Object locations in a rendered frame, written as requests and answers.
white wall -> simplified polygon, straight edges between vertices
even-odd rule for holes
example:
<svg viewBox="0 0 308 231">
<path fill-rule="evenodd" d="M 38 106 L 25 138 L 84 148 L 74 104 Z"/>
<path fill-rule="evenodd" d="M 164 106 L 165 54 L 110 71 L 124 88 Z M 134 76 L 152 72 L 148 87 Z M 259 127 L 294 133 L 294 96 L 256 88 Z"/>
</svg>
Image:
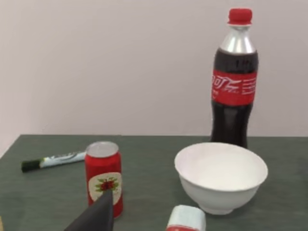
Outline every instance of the white wall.
<svg viewBox="0 0 308 231">
<path fill-rule="evenodd" d="M 20 133 L 209 134 L 234 6 L 260 54 L 249 135 L 308 135 L 305 0 L 1 0 L 2 151 Z"/>
</svg>

bowl rim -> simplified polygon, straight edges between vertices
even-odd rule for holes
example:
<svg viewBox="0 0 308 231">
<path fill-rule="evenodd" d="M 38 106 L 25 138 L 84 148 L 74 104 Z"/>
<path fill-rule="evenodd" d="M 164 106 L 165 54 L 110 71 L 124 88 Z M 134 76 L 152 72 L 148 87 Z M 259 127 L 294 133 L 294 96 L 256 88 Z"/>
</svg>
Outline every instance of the bowl rim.
<svg viewBox="0 0 308 231">
<path fill-rule="evenodd" d="M 265 174 L 264 174 L 264 177 L 261 178 L 261 180 L 259 180 L 258 183 L 255 184 L 255 185 L 253 185 L 253 186 L 244 187 L 244 188 L 242 188 L 242 189 L 226 189 L 226 190 L 215 189 L 215 188 L 211 188 L 211 187 L 205 187 L 205 186 L 203 186 L 203 185 L 200 185 L 200 184 L 197 184 L 197 183 L 194 183 L 194 182 L 188 180 L 186 177 L 184 177 L 184 176 L 180 173 L 179 169 L 177 168 L 177 167 L 178 167 L 178 166 L 177 166 L 177 159 L 179 158 L 179 155 L 180 155 L 180 153 L 181 153 L 183 150 L 185 150 L 185 149 L 187 149 L 187 148 L 190 148 L 190 147 L 192 147 L 192 146 L 195 146 L 195 145 L 200 145 L 200 144 L 223 144 L 224 146 L 233 146 L 233 147 L 237 147 L 237 148 L 240 148 L 240 149 L 245 149 L 245 151 L 247 151 L 247 152 L 249 152 L 250 154 L 256 156 L 256 157 L 263 163 L 263 165 L 264 165 L 264 167 L 265 167 Z M 192 185 L 194 185 L 194 186 L 197 186 L 197 187 L 200 187 L 200 188 L 203 188 L 203 189 L 212 190 L 212 191 L 217 191 L 217 192 L 244 192 L 244 191 L 248 191 L 248 190 L 254 189 L 254 188 L 260 186 L 260 185 L 267 179 L 268 174 L 269 174 L 269 169 L 268 169 L 267 164 L 265 163 L 265 161 L 264 161 L 259 155 L 257 155 L 256 153 L 254 153 L 254 152 L 252 152 L 252 151 L 250 151 L 250 150 L 248 150 L 248 149 L 246 149 L 246 148 L 240 147 L 240 146 L 238 146 L 238 145 L 229 144 L 229 143 L 222 143 L 222 142 L 201 142 L 201 143 L 195 143 L 195 144 L 189 145 L 189 146 L 187 146 L 187 147 L 181 149 L 181 150 L 177 153 L 176 157 L 174 158 L 174 166 L 175 166 L 175 169 L 176 169 L 176 171 L 178 172 L 180 178 L 183 178 L 184 180 L 186 180 L 187 182 L 189 182 L 190 184 L 192 184 Z"/>
</svg>

bowl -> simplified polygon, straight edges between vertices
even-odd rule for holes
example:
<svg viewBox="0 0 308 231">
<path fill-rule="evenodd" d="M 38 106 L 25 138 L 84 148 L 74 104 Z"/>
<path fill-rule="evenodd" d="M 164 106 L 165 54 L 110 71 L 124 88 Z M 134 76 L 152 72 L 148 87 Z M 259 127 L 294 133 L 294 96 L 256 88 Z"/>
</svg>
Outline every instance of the bowl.
<svg viewBox="0 0 308 231">
<path fill-rule="evenodd" d="M 175 168 L 184 191 L 202 210 L 225 215 L 245 205 L 268 175 L 252 151 L 226 143 L 198 143 L 181 150 Z"/>
</svg>

green tabletop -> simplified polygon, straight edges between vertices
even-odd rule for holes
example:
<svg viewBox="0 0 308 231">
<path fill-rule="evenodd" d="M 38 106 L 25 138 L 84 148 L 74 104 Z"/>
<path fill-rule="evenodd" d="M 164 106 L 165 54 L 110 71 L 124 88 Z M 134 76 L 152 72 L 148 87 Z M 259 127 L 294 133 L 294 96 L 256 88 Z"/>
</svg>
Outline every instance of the green tabletop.
<svg viewBox="0 0 308 231">
<path fill-rule="evenodd" d="M 22 173 L 28 159 L 114 141 L 122 153 L 124 212 L 114 231 L 163 231 L 174 206 L 196 205 L 173 159 L 201 137 L 23 135 L 0 159 L 0 216 L 5 231 L 62 231 L 87 207 L 84 163 Z M 308 138 L 250 138 L 269 167 L 255 198 L 227 216 L 207 215 L 207 231 L 308 230 Z"/>
</svg>

coca-cola bottle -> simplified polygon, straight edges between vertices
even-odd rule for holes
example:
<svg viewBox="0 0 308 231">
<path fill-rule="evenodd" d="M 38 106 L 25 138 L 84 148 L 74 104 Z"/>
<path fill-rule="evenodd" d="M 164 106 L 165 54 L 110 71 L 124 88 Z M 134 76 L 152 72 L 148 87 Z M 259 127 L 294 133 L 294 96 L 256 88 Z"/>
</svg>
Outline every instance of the coca-cola bottle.
<svg viewBox="0 0 308 231">
<path fill-rule="evenodd" d="M 255 97 L 258 54 L 248 29 L 252 11 L 229 12 L 229 34 L 215 55 L 212 79 L 211 142 L 247 148 L 247 125 Z"/>
</svg>

